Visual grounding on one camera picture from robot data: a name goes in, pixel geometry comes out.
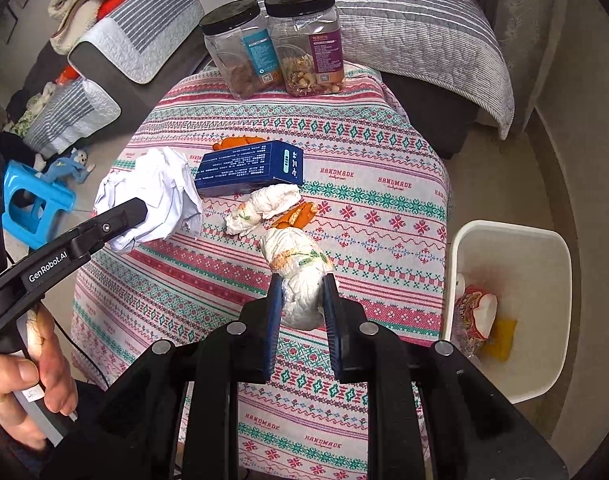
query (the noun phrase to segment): human hand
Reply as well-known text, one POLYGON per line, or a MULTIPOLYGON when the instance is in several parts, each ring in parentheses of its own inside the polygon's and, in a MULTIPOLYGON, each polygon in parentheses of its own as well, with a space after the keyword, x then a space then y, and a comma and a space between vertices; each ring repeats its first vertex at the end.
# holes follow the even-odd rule
POLYGON ((39 348, 34 348, 31 355, 38 366, 28 359, 0 354, 0 425, 18 442, 42 450, 46 446, 44 433, 27 416, 12 392, 35 386, 40 378, 44 385, 44 404, 51 412, 63 415, 75 410, 78 392, 69 361, 62 355, 54 333, 54 318, 42 304, 36 326, 39 348))

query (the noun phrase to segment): black jar lid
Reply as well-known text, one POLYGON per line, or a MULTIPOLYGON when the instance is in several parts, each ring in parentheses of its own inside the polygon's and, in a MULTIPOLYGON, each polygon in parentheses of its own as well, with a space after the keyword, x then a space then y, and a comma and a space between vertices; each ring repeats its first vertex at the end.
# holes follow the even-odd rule
POLYGON ((335 0, 265 0, 267 14, 274 18, 294 18, 331 9, 335 0))
POLYGON ((200 28, 205 36, 215 36, 233 30, 260 15, 257 0, 235 0, 205 14, 200 28))

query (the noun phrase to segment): crumpled paper towel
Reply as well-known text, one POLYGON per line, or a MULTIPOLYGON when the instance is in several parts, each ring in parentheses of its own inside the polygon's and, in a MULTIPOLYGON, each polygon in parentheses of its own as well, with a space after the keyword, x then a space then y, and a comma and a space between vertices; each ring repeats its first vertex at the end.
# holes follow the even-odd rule
POLYGON ((244 236, 249 234, 260 223, 261 219, 273 218, 286 213, 302 197, 296 184, 273 184, 251 193, 249 199, 231 211, 226 222, 228 235, 244 236))
POLYGON ((202 230, 202 200, 187 157, 171 148, 152 148, 137 158, 133 171, 105 176, 95 210, 101 214, 132 198, 146 203, 146 220, 109 242, 116 253, 127 253, 141 242, 168 238, 185 223, 195 236, 202 230))
POLYGON ((314 330, 324 324, 322 279, 333 263, 301 229, 271 228, 260 240, 260 250, 271 268, 282 276, 282 324, 314 330))

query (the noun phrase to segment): blue box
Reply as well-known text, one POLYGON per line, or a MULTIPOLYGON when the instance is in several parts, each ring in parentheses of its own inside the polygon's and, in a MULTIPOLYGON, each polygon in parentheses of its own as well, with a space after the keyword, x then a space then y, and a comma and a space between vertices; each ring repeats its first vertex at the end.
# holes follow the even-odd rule
POLYGON ((282 140, 207 153, 196 173, 201 196, 246 194, 272 184, 302 186, 302 150, 282 140))

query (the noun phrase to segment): pink striped tablecloth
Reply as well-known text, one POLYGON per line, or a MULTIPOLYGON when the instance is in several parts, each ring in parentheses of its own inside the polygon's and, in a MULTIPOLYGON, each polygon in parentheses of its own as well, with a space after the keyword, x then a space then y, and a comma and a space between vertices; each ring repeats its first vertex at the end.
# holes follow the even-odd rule
MULTIPOLYGON (((407 340, 436 340, 449 181, 379 75, 348 65, 342 94, 296 99, 277 90, 238 102, 219 73, 201 72, 169 91, 112 171, 159 146, 197 168, 214 142, 241 134, 304 150, 302 195, 319 205, 306 230, 334 262, 340 293, 407 340)), ((179 232, 124 256, 105 248, 78 272, 73 337, 110 381, 153 341, 200 340, 265 295, 270 270, 259 243, 268 223, 242 238, 224 234, 224 216, 245 199, 204 200, 197 240, 179 232)), ((74 361, 100 384, 85 360, 74 361)), ((334 381, 324 330, 281 328, 273 378, 240 385, 239 418, 242 465, 286 478, 366 480, 366 388, 334 381)))

